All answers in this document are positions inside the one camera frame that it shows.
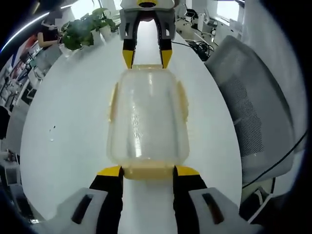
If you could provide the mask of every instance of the white pot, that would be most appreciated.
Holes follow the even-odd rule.
[[[111,27],[109,25],[100,28],[99,31],[101,32],[106,42],[108,42],[112,38]]]
[[[96,30],[93,30],[93,31],[91,31],[91,33],[93,36],[94,46],[99,46],[99,45],[103,44],[103,41],[101,39],[99,32],[97,32]]]

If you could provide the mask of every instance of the white tabletop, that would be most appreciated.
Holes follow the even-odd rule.
[[[175,41],[185,43],[179,35]],[[139,48],[135,63],[152,63],[151,55],[159,55],[158,47],[145,47],[144,52],[154,50],[148,53]],[[113,166],[106,156],[108,106],[126,69],[121,51],[122,41],[114,38],[97,49],[60,57],[30,106],[22,136],[21,178],[27,198],[46,219],[78,189],[89,187],[98,171]],[[173,44],[168,68],[182,81],[189,101],[190,154],[184,165],[198,170],[208,187],[218,188],[239,206],[239,147],[215,81],[192,49],[183,45]],[[171,181],[124,179],[118,232],[176,233],[172,190]]]

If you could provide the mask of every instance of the window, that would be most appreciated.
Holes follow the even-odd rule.
[[[218,1],[216,13],[219,17],[237,21],[238,12],[239,5],[236,1]]]
[[[120,6],[121,2],[122,2],[122,0],[114,0],[115,8],[118,11],[121,9],[121,6]]]
[[[75,19],[80,19],[87,13],[91,14],[97,8],[99,8],[99,2],[97,0],[79,0],[71,7]]]

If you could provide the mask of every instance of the office chair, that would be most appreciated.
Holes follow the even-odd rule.
[[[256,179],[295,144],[286,99],[269,69],[247,45],[227,36],[205,63],[231,114],[239,144],[243,183]],[[293,155],[257,181],[280,176]]]

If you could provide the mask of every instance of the potted plant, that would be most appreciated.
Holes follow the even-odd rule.
[[[62,42],[69,50],[81,49],[83,46],[101,44],[100,33],[108,40],[111,28],[115,27],[114,22],[105,15],[106,8],[98,8],[91,15],[75,21],[68,22],[62,26]]]
[[[100,31],[106,41],[111,38],[111,29],[115,28],[115,23],[112,19],[107,18],[105,11],[106,8],[98,8],[92,12],[96,31]]]
[[[67,49],[72,51],[82,48],[82,46],[94,45],[92,20],[83,17],[75,21],[68,22],[62,26],[62,42]]]

